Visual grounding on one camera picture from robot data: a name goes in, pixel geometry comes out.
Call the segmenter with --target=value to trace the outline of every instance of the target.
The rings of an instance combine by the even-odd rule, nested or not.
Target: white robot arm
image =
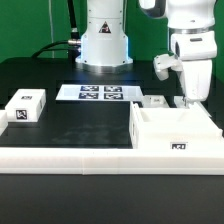
[[[87,30],[77,67],[97,73],[131,68],[128,37],[123,31],[124,0],[87,0]]]
[[[157,56],[154,67],[160,80],[176,71],[187,101],[208,97],[212,58],[217,55],[213,26],[217,0],[139,0],[141,9],[151,18],[168,18],[168,54]]]

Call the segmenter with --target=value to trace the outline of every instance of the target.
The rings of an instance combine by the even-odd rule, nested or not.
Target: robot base
[[[76,68],[86,70],[94,73],[120,73],[123,71],[130,71],[133,68],[132,59],[129,59],[129,62],[123,65],[118,66],[98,66],[98,65],[89,65],[82,62],[76,61]]]

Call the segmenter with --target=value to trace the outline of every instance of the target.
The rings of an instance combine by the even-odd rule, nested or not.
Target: white container
[[[37,122],[46,103],[44,89],[19,89],[5,109],[9,122]]]
[[[8,126],[7,114],[5,110],[0,110],[0,136]]]
[[[219,129],[200,107],[139,108],[131,103],[129,131],[134,149],[212,149]]]

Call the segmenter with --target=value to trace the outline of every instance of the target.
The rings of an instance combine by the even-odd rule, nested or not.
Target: white platform
[[[140,111],[140,108],[136,107],[138,119],[141,117],[140,123],[142,123],[136,124],[136,126],[139,125],[140,130],[144,125],[147,125],[145,122],[148,124],[152,123],[153,125],[151,127],[152,130],[149,129],[150,133],[145,133],[146,135],[143,135],[142,138],[142,141],[147,141],[145,143],[146,147],[144,144],[139,144],[136,149],[3,147],[0,148],[0,173],[224,175],[224,140],[221,137],[222,130],[212,123],[203,109],[197,105],[195,108],[188,109],[188,111],[183,108],[177,109],[179,111],[174,112],[173,116],[172,113],[169,114],[167,111],[164,114],[157,113],[157,110],[167,110],[167,103],[160,97],[144,96],[144,101],[145,105],[149,108],[143,108]],[[154,112],[148,114],[148,110],[154,110]],[[197,131],[202,131],[206,136],[210,136],[209,141],[212,144],[208,146],[208,139],[205,136],[199,139],[196,144],[194,142],[195,138],[190,132],[188,133],[190,134],[190,139],[188,139],[187,147],[172,147],[170,142],[173,140],[170,140],[169,137],[173,138],[175,135],[162,135],[167,132],[171,133],[171,129],[169,130],[167,127],[170,125],[170,127],[175,127],[178,122],[180,125],[184,124],[187,126],[193,124],[194,128],[195,124],[198,124],[200,130],[197,129]],[[161,125],[160,133],[158,132],[159,127],[156,127],[158,123]],[[154,128],[157,135],[156,141],[148,141],[153,135]],[[179,138],[180,130],[178,127],[175,128],[178,131],[177,135]]]

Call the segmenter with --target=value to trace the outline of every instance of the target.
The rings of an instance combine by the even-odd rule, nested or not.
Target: small white box
[[[45,103],[44,89],[19,89],[5,107],[8,122],[37,122]]]
[[[0,110],[0,136],[8,126],[7,113],[5,110]]]
[[[200,107],[139,108],[131,103],[129,131],[134,149],[213,149],[223,141]]]

